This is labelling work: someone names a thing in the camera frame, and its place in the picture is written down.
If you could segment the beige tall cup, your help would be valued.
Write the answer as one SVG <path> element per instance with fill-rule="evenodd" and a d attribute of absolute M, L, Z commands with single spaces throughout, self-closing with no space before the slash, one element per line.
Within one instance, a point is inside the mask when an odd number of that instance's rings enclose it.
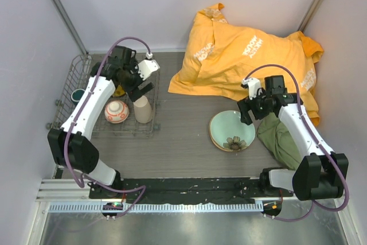
<path fill-rule="evenodd" d="M 140 97 L 133 102 L 135 119 L 139 123 L 149 123 L 152 120 L 153 110 L 146 96 Z"/>

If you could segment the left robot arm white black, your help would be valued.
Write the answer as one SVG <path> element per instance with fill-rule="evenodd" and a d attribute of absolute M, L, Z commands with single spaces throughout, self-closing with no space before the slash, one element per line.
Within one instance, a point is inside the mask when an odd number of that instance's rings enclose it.
<path fill-rule="evenodd" d="M 80 173 L 80 177 L 74 178 L 79 187 L 84 187 L 87 178 L 102 186 L 103 193 L 111 199 L 121 194 L 120 173 L 101 160 L 91 142 L 92 132 L 118 87 L 135 102 L 153 89 L 153 83 L 144 82 L 158 70 L 151 51 L 138 61 L 135 50 L 113 46 L 102 61 L 91 68 L 87 86 L 69 118 L 61 127 L 49 130 L 47 139 L 55 163 L 67 168 L 73 176 Z"/>

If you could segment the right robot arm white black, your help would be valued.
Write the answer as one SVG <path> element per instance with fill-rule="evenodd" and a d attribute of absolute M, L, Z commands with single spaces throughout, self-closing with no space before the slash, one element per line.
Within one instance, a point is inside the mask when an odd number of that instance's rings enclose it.
<path fill-rule="evenodd" d="M 289 93 L 281 75 L 266 77 L 265 85 L 254 77 L 243 79 L 241 86 L 248 96 L 237 105 L 240 120 L 250 125 L 273 113 L 287 128 L 302 157 L 294 170 L 266 169 L 259 189 L 265 196 L 279 188 L 289 190 L 301 200 L 348 198 L 346 174 L 349 161 L 324 141 L 311 123 L 297 92 Z"/>

